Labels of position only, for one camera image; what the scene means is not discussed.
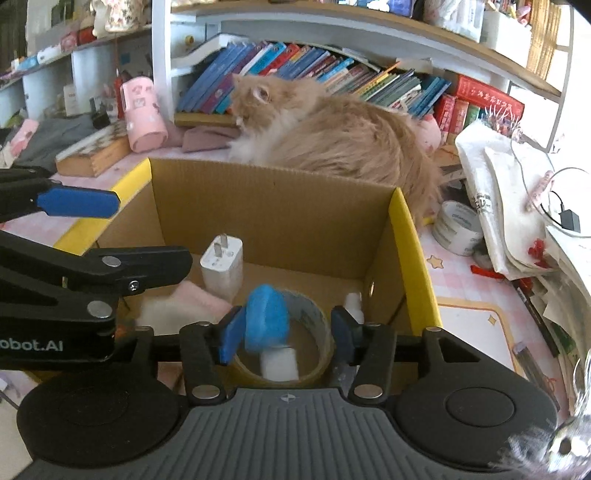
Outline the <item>white bookshelf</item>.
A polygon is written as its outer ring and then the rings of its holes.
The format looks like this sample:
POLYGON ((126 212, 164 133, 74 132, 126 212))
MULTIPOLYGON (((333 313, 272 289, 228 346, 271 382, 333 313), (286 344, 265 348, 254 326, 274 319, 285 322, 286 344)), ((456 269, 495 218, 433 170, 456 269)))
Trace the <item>white bookshelf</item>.
POLYGON ((181 126, 225 123, 229 87, 199 87, 197 78, 224 49, 256 46, 245 65, 249 74, 315 77, 332 91, 367 99, 384 95, 398 72, 445 78, 450 94, 512 111, 528 135, 553 148, 566 87, 527 68, 526 28, 480 1, 468 7, 495 45, 388 13, 378 1, 151 1, 147 16, 129 30, 98 27, 88 43, 79 40, 79 22, 55 29, 53 45, 3 83, 1 115, 24 109, 43 120, 59 100, 70 113, 86 113, 105 87, 130 75, 152 80, 164 119, 181 126))

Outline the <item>wooden chess board box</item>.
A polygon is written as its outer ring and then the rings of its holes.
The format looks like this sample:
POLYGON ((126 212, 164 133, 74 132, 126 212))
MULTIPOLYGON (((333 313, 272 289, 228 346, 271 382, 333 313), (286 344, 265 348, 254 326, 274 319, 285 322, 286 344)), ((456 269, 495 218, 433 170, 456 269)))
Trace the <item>wooden chess board box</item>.
POLYGON ((96 178, 130 152, 126 124, 118 121, 58 153, 55 165, 62 176, 96 178))

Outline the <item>pile of papers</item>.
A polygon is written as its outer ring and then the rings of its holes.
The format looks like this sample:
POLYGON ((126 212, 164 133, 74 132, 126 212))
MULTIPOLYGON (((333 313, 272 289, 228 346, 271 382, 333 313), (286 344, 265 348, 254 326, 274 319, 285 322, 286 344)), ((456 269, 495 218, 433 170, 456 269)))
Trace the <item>pile of papers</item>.
POLYGON ((590 237, 568 231, 547 212, 554 185, 580 174, 559 168, 519 134, 504 136, 481 121, 455 140, 494 269, 509 280, 533 277, 544 320, 572 340, 558 362, 569 406, 583 390, 590 350, 590 237))

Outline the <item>pink plush glove toy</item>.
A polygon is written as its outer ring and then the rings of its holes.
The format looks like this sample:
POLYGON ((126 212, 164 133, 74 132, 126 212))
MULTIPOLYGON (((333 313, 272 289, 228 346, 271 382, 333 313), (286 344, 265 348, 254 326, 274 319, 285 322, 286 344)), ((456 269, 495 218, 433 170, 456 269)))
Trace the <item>pink plush glove toy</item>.
POLYGON ((228 301, 184 280, 167 297, 145 298, 136 325, 150 327, 155 335, 174 335, 192 323, 216 324, 231 308, 228 301))

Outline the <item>pink cylindrical case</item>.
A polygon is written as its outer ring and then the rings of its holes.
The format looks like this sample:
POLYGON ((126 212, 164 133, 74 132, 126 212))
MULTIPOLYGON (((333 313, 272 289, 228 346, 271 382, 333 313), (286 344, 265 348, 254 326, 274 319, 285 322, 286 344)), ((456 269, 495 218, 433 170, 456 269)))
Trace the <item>pink cylindrical case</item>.
POLYGON ((120 93, 130 149, 143 153, 160 148, 168 138, 168 131, 152 80, 134 77, 122 84, 120 93))

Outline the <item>mauve folded cloth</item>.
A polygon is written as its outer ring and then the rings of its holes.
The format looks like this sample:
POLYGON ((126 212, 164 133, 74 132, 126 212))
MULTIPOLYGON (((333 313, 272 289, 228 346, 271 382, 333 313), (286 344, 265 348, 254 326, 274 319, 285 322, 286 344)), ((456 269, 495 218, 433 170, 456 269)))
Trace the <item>mauve folded cloth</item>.
POLYGON ((239 135, 239 130, 233 127, 197 126, 184 132, 181 149, 186 153, 221 150, 228 148, 239 135))

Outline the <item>blue ball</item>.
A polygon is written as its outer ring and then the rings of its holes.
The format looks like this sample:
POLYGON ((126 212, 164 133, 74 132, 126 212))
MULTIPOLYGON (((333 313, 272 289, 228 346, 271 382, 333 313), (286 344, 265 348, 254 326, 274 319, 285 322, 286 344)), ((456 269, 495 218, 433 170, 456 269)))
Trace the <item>blue ball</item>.
POLYGON ((290 315, 283 294, 263 284, 250 292, 245 304, 245 350, 260 353, 283 346, 290 334, 290 315))

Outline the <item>white spray bottle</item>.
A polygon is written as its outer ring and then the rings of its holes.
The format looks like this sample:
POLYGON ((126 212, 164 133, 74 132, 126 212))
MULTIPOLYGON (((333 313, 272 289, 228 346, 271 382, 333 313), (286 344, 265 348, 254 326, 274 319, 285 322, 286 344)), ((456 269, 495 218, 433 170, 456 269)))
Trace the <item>white spray bottle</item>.
POLYGON ((356 320, 356 323, 363 325, 365 323, 365 314, 363 313, 362 294, 360 292, 352 292, 346 295, 344 308, 349 315, 356 320))

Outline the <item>small white plug charger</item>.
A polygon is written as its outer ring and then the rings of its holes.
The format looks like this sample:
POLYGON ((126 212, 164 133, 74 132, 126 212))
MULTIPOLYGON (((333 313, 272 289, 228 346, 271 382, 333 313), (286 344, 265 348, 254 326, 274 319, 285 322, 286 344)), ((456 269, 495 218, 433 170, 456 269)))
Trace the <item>small white plug charger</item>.
POLYGON ((270 382, 297 381, 297 352, 290 347, 281 346, 263 350, 259 355, 260 371, 270 382))

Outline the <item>yellow tape roll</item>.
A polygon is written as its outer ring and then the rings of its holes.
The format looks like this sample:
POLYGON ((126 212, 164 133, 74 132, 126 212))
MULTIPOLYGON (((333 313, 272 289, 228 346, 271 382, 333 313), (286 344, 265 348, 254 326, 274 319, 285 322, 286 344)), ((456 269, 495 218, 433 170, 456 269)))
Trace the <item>yellow tape roll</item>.
POLYGON ((280 289, 290 315, 290 334, 283 346, 297 352, 297 381, 270 382, 260 371, 260 353, 239 348, 228 365, 228 381, 249 388, 310 388, 321 383, 335 351, 331 325, 315 301, 294 290, 280 289))

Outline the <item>orange fluffy cat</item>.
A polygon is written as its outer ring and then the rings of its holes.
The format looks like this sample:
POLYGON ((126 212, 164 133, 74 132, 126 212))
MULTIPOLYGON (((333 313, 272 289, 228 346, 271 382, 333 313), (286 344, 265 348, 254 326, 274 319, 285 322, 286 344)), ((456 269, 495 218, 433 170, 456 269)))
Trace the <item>orange fluffy cat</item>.
POLYGON ((297 169, 401 189, 421 228, 440 198, 434 123, 353 95, 331 95, 314 79, 235 75, 230 111, 240 130, 233 162, 297 169))

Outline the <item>white large power adapter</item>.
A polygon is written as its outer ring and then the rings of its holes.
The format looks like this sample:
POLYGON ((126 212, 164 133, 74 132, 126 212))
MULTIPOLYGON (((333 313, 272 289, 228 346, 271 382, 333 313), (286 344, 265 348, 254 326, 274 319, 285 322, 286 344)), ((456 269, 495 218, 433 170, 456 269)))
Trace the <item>white large power adapter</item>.
POLYGON ((205 290, 231 303, 242 288, 243 243, 237 237, 217 235, 199 260, 205 290))

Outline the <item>grey tape roll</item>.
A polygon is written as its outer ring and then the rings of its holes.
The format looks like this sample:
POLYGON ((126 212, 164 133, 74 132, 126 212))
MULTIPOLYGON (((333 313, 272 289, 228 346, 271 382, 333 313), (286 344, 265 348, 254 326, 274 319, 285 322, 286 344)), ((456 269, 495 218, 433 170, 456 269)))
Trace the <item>grey tape roll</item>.
POLYGON ((448 200, 442 203, 432 229, 435 240, 459 256, 472 256, 483 240, 479 215, 471 207, 448 200))

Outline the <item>grey folded cloth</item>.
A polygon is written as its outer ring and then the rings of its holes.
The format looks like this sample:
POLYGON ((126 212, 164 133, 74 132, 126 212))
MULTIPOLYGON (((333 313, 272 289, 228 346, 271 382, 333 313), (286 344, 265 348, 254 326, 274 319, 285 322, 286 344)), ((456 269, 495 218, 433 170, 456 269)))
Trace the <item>grey folded cloth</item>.
POLYGON ((56 173, 58 153, 91 136, 96 131, 88 114, 73 118, 50 118, 42 121, 13 168, 33 169, 46 177, 56 173))

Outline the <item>yellow cardboard box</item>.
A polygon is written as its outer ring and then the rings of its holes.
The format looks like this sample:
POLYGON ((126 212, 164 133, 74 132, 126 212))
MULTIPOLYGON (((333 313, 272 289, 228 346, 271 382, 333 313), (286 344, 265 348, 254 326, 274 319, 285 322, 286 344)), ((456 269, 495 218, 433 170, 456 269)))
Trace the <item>yellow cardboard box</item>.
POLYGON ((329 312, 362 294, 369 322, 420 335, 441 322, 419 235, 397 189, 294 170, 158 159, 106 246, 168 245, 200 257, 220 234, 243 243, 242 288, 294 290, 329 312))

